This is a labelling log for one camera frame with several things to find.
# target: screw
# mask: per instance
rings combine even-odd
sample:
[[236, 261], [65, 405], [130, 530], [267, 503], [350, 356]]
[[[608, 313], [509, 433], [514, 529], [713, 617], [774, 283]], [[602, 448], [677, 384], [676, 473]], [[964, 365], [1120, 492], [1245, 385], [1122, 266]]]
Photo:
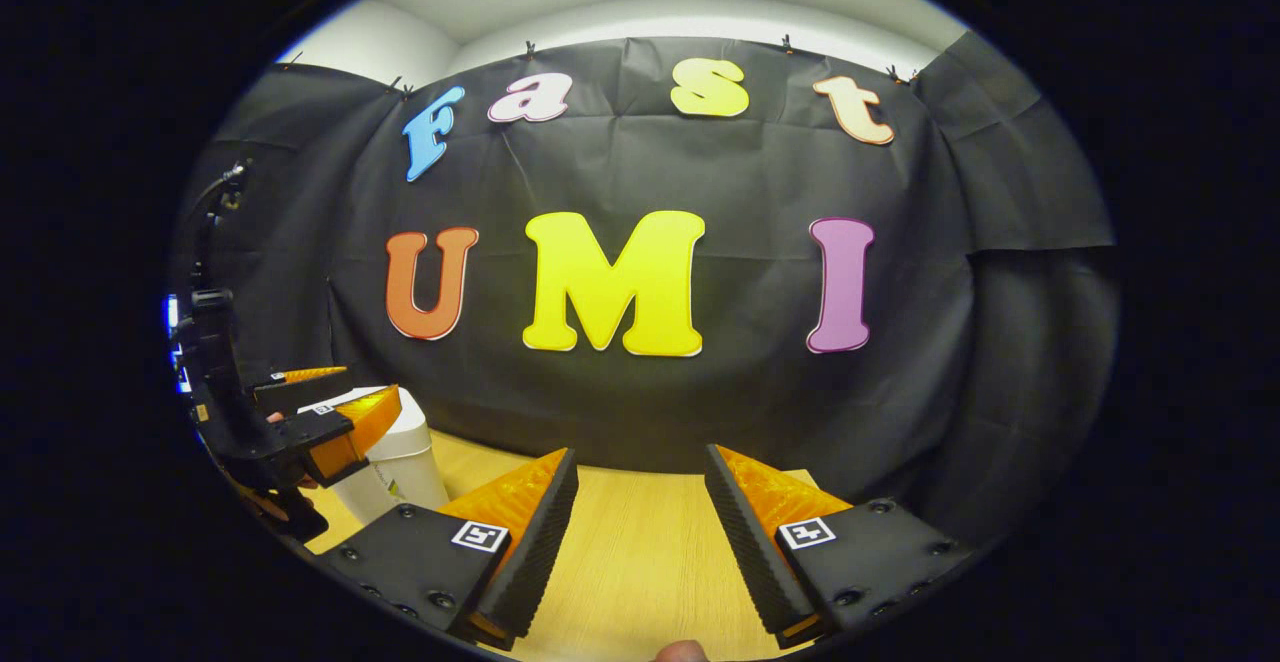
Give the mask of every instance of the screw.
[[453, 595], [447, 592], [434, 592], [426, 595], [426, 601], [443, 610], [453, 610], [453, 607], [457, 606]]
[[864, 597], [863, 592], [859, 589], [846, 589], [845, 592], [836, 595], [836, 604], [841, 607], [849, 607], [855, 602], [859, 602]]

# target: finger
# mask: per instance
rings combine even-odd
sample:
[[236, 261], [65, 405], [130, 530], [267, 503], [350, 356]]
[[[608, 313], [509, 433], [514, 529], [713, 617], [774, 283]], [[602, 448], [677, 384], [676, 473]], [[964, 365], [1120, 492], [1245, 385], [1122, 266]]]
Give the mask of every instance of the finger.
[[708, 662], [707, 652], [696, 640], [673, 642], [658, 650], [654, 662]]

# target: black backdrop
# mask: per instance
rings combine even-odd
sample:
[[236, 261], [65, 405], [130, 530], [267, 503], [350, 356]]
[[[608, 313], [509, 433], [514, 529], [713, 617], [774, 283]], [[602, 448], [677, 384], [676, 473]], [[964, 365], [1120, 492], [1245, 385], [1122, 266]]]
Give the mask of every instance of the black backdrop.
[[[672, 105], [676, 61], [735, 61], [732, 119]], [[554, 120], [498, 124], [507, 85], [573, 79]], [[819, 79], [878, 93], [891, 143], [837, 124]], [[448, 88], [444, 156], [412, 182], [402, 129]], [[1065, 467], [1111, 370], [1119, 301], [1105, 205], [1083, 152], [1037, 88], [969, 33], [897, 85], [882, 70], [727, 38], [617, 38], [494, 61], [407, 96], [338, 70], [275, 65], [196, 165], [192, 195], [252, 157], [241, 207], [214, 237], [236, 293], [246, 371], [330, 362], [399, 383], [435, 429], [586, 465], [698, 472], [719, 443], [808, 469], [835, 494], [910, 497], [974, 543], [1005, 531]], [[616, 260], [644, 216], [705, 220], [694, 248], [686, 359], [530, 350], [538, 251], [526, 220], [582, 214]], [[822, 257], [809, 225], [872, 225], [869, 342], [814, 355]], [[443, 339], [401, 334], [385, 309], [387, 239], [470, 225], [463, 307]], [[187, 264], [179, 270], [186, 270]], [[417, 264], [422, 309], [439, 251]], [[634, 307], [622, 323], [630, 327]]]
[[[182, 419], [155, 312], [174, 181], [262, 61], [347, 0], [274, 27], [302, 0], [18, 1], [33, 5], [10, 131], [26, 183], [10, 184], [5, 230], [19, 234], [10, 300], [33, 324], [19, 319], [10, 347], [22, 394], [6, 471], [23, 487], [6, 498], [6, 657], [453, 657], [312, 575], [166, 423]], [[1116, 384], [1106, 433], [1001, 551], [918, 612], [815, 654], [1266, 658], [1257, 511], [1275, 325], [1254, 262], [1275, 237], [1258, 174], [1271, 147], [1244, 120], [1266, 119], [1268, 8], [942, 1], [1033, 70], [1101, 161], [1133, 282]], [[1176, 92], [1189, 79], [1206, 92]], [[1204, 143], [1189, 120], [1239, 122]]]

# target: wrinkled fabric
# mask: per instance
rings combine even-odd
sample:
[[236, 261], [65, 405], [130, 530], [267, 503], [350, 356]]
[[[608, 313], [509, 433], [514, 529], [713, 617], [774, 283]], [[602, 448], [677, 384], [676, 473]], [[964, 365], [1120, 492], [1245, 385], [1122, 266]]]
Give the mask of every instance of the wrinkled fabric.
[[[671, 70], [735, 61], [741, 115], [686, 118]], [[507, 85], [573, 79], [568, 111], [495, 124]], [[813, 83], [849, 76], [877, 92], [887, 146], [837, 124]], [[402, 129], [448, 88], [444, 156], [406, 182]], [[205, 187], [255, 159], [241, 210], [219, 229], [214, 271], [236, 293], [246, 378], [324, 365], [360, 384], [398, 383], [429, 424], [493, 447], [581, 464], [700, 472], [718, 443], [828, 492], [913, 501], [978, 542], [1033, 505], [1087, 434], [1114, 356], [1114, 245], [1097, 179], [1033, 85], [966, 35], [910, 85], [882, 70], [727, 38], [617, 38], [466, 70], [408, 96], [338, 70], [275, 67], [197, 161]], [[525, 224], [584, 215], [613, 261], [641, 216], [690, 211], [690, 359], [612, 344], [530, 350], [538, 248]], [[814, 355], [822, 255], [809, 225], [872, 225], [869, 342]], [[415, 298], [434, 307], [435, 234], [479, 230], [461, 319], [410, 339], [385, 310], [388, 238], [425, 233]], [[183, 270], [178, 257], [175, 274]]]

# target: table surface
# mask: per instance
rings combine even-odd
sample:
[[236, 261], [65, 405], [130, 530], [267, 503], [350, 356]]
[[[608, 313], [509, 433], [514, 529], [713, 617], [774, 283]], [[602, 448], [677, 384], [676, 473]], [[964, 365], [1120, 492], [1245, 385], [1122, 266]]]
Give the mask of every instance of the table surface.
[[[431, 439], [452, 499], [531, 460], [439, 432]], [[713, 659], [781, 657], [701, 475], [582, 465], [577, 474], [572, 517], [529, 636], [511, 652], [490, 650], [526, 662], [646, 662], [668, 643], [696, 639]], [[806, 471], [787, 474], [814, 484]], [[332, 490], [303, 493], [330, 525], [307, 543], [311, 552], [360, 530]]]

